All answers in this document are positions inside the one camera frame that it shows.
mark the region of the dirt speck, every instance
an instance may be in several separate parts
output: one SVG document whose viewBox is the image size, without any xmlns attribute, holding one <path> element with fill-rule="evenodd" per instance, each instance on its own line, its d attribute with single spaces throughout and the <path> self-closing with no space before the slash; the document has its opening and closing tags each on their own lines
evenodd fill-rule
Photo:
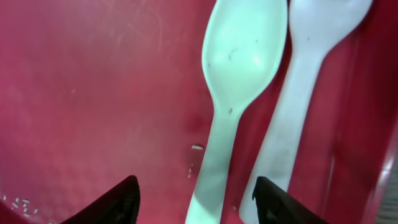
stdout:
<svg viewBox="0 0 398 224">
<path fill-rule="evenodd" d="M 229 60 L 232 60 L 232 54 L 234 54 L 234 53 L 237 52 L 237 51 L 238 51 L 237 48 L 232 49 L 231 52 L 230 52 L 229 55 L 228 55 L 228 59 L 229 59 Z"/>
</svg>

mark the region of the red plastic container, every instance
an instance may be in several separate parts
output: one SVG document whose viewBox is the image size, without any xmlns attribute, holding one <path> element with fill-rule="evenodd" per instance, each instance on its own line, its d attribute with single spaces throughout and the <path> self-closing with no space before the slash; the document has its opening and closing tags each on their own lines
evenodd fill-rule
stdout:
<svg viewBox="0 0 398 224">
<path fill-rule="evenodd" d="M 0 216 L 61 222 L 130 174 L 138 223 L 183 223 L 213 107 L 201 45 L 214 1 L 0 0 Z M 373 223 L 398 148 L 398 1 L 374 1 L 325 59 L 289 193 Z M 223 223 L 238 218 L 291 52 L 239 124 Z M 30 217 L 21 201 L 30 199 Z"/>
</svg>

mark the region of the spoon handle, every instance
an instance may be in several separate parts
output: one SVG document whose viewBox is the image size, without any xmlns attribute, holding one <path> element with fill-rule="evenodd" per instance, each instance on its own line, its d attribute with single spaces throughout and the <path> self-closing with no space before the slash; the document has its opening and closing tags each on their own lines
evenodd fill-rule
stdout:
<svg viewBox="0 0 398 224">
<path fill-rule="evenodd" d="M 185 224 L 219 224 L 240 115 L 215 110 Z"/>
<path fill-rule="evenodd" d="M 243 195 L 239 216 L 245 223 L 258 223 L 252 193 L 258 176 L 287 191 L 299 147 L 302 128 L 323 54 L 310 51 L 293 54 L 266 136 Z"/>
</svg>

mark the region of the white plastic spoon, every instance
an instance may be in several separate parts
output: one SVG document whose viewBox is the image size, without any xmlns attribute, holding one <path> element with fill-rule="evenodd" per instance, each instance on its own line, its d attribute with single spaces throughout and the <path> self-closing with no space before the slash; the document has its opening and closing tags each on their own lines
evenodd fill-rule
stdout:
<svg viewBox="0 0 398 224">
<path fill-rule="evenodd" d="M 273 79 L 286 32 L 286 0 L 216 2 L 202 51 L 215 113 L 186 224 L 220 222 L 239 119 Z"/>
<path fill-rule="evenodd" d="M 365 17 L 371 0 L 291 0 L 293 53 L 278 103 L 246 187 L 239 216 L 258 223 L 252 200 L 258 176 L 287 191 L 318 71 L 327 53 Z"/>
</svg>

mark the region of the red plastic tray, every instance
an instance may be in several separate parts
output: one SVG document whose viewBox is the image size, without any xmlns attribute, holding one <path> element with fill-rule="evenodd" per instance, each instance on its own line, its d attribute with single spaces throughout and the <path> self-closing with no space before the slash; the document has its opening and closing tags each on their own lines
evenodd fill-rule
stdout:
<svg viewBox="0 0 398 224">
<path fill-rule="evenodd" d="M 214 3 L 0 0 L 5 223 L 59 223 L 130 174 L 138 223 L 184 222 L 204 153 L 191 145 L 206 144 L 213 116 L 200 56 Z M 397 11 L 398 1 L 374 1 L 320 70 L 289 193 L 331 223 L 374 222 L 398 148 Z M 290 52 L 288 40 L 239 124 L 223 223 L 241 223 Z M 30 199 L 29 218 L 21 202 L 11 210 L 16 197 Z"/>
</svg>

